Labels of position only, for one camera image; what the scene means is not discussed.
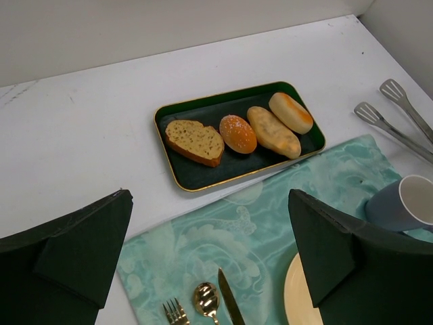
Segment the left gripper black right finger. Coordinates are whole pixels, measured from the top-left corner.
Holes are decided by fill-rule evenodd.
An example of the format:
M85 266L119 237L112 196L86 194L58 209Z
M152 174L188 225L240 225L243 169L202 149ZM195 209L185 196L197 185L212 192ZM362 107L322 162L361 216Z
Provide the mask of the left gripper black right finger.
M288 210L324 324L431 324L432 243L357 219L299 189Z

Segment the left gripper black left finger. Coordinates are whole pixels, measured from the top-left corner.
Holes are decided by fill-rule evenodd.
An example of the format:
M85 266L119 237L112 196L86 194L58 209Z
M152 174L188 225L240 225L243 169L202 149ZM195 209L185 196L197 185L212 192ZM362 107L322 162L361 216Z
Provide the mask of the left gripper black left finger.
M133 210L118 190L1 239L2 324L94 324L105 307Z

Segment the stainless steel tongs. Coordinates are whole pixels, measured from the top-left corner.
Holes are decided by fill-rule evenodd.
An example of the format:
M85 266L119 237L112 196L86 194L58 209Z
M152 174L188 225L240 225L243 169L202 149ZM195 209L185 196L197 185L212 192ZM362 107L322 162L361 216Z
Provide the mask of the stainless steel tongs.
M382 95L391 102L399 106L403 112L415 123L415 126L423 133L427 140L432 144L432 128L421 117L420 113L413 107L406 91L394 79L387 79L379 88ZM371 104L361 102L354 108L354 113L362 121L385 131L400 143L408 147L418 156L432 164L432 152L422 145L410 139L407 135L392 126Z

